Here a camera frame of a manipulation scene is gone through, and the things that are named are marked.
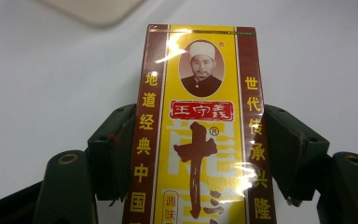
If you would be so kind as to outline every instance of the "white table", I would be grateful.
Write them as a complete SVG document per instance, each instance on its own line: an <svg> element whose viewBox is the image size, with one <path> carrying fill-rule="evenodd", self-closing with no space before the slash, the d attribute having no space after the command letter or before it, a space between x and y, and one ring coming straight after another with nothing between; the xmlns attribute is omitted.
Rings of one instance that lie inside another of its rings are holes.
<svg viewBox="0 0 358 224"><path fill-rule="evenodd" d="M358 153L358 0L146 0L95 28L33 0L0 0L0 199L42 180L48 160L87 140L116 108L136 102L148 23L254 26L265 103ZM316 202L278 223L318 223ZM122 205L99 203L100 223Z"/></svg>

